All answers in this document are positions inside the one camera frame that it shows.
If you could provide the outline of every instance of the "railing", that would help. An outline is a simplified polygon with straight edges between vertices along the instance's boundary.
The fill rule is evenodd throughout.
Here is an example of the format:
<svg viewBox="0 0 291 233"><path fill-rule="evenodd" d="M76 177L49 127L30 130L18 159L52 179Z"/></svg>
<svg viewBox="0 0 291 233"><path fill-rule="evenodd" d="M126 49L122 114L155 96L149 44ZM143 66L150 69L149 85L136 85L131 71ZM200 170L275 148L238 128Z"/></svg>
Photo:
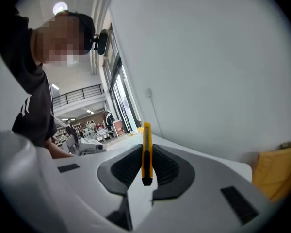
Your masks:
<svg viewBox="0 0 291 233"><path fill-rule="evenodd" d="M102 94L101 85L94 85L80 90L68 92L53 98L53 108L59 108L69 103L73 103L82 99L94 97Z"/></svg>

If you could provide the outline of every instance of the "yellow object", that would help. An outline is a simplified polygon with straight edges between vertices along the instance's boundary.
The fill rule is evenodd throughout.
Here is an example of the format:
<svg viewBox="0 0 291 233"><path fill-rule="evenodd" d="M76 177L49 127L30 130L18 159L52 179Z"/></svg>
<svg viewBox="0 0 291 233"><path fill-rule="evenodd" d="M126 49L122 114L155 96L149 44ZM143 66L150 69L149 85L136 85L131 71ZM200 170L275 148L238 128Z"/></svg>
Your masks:
<svg viewBox="0 0 291 233"><path fill-rule="evenodd" d="M152 146L152 133L151 133L151 124L148 122L144 123L143 127L144 138L143 138L143 145L142 145L142 166L141 166L141 176L142 178L145 177L145 167L146 163L144 162L144 155L146 151L150 153L150 178L153 178L153 166L152 166L152 158L153 158L153 146Z"/></svg>
<svg viewBox="0 0 291 233"><path fill-rule="evenodd" d="M291 192L291 148L259 153L252 184L272 201Z"/></svg>

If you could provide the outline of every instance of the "ceiling light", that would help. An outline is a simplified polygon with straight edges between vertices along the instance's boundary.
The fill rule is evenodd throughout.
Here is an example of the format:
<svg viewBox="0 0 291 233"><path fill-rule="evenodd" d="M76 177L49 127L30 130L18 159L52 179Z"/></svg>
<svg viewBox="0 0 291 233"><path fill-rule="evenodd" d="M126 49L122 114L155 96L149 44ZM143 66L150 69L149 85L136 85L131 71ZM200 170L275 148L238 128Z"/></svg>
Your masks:
<svg viewBox="0 0 291 233"><path fill-rule="evenodd" d="M58 12L63 11L63 10L68 10L68 6L67 6L67 4L65 2L58 2L53 7L53 13L54 13L54 15L57 14Z"/></svg>
<svg viewBox="0 0 291 233"><path fill-rule="evenodd" d="M59 90L59 88L58 88L56 85L52 84L52 86L53 86L56 90Z"/></svg>

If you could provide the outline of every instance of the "cable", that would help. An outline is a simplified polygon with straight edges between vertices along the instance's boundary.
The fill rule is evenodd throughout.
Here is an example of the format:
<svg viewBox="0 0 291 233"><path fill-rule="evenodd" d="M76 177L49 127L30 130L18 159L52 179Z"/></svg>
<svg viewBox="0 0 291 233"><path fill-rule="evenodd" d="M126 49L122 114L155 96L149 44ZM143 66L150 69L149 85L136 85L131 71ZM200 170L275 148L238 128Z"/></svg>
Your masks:
<svg viewBox="0 0 291 233"><path fill-rule="evenodd" d="M160 131L161 131L161 136L162 136L162 138L165 139L165 137L163 135L163 132L162 132L162 129L161 129L161 126L160 126L160 123L159 123L159 120L157 118L157 114L156 114L156 110L155 110L154 103L153 103L153 100L152 100L152 96L150 97L150 100L151 100L151 103L152 103L152 106L153 106L153 110L154 110L154 114L155 114L155 118L156 118L157 124L159 126Z"/></svg>

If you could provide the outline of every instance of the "machine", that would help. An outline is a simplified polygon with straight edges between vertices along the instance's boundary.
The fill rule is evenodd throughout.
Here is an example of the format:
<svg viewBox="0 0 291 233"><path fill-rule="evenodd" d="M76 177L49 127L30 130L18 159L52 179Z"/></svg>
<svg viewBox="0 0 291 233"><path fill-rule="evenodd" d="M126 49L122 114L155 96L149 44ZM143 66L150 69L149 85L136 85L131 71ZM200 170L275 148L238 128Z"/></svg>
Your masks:
<svg viewBox="0 0 291 233"><path fill-rule="evenodd" d="M142 182L133 188L135 179ZM142 189L156 180L150 212L134 227L128 191L146 200ZM24 137L0 132L0 189L20 217L46 233L230 232L269 205L226 165L152 143L150 124L143 144L55 161Z"/></svg>

